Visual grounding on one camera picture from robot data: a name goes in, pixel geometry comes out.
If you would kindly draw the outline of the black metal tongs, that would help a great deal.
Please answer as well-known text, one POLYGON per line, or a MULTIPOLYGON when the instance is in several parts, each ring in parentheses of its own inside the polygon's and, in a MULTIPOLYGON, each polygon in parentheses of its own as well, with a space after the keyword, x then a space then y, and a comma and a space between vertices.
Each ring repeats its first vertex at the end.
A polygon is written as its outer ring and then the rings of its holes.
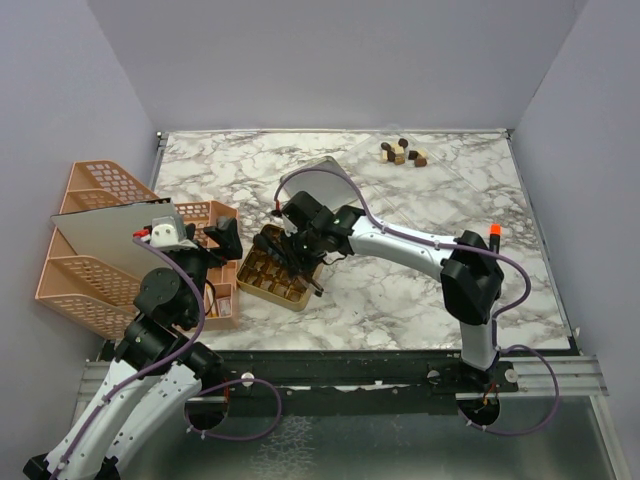
POLYGON ((253 245, 286 268, 292 269, 296 266, 291 245, 282 234, 275 236, 264 233, 256 234, 253 237, 253 245))

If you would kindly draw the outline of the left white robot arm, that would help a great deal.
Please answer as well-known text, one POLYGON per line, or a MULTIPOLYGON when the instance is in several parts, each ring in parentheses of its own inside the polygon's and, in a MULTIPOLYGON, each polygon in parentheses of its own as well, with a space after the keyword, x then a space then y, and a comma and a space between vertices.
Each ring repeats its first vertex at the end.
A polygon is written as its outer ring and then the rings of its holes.
POLYGON ((134 299, 138 310, 115 349, 99 390, 67 436, 23 468, 29 479, 94 479, 115 465, 109 454, 120 429, 162 375, 183 367, 195 392, 214 392, 223 379, 222 358, 198 340, 208 310, 209 270, 243 254, 238 221, 225 218, 203 229, 215 247, 202 246, 196 227, 178 214, 156 218, 132 241, 163 261, 149 271, 134 299))

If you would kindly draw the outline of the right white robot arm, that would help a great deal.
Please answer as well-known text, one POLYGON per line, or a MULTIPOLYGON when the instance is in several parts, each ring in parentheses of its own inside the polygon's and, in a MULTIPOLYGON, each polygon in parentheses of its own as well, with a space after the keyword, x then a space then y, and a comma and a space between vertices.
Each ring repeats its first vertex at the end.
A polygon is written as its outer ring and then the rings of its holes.
POLYGON ((461 383, 481 391, 494 381, 498 353, 490 316, 504 273, 478 234, 420 233, 348 205, 332 212, 323 205, 288 203, 281 215, 293 252, 307 262, 334 252, 381 258, 439 281, 445 308, 460 323, 461 383))

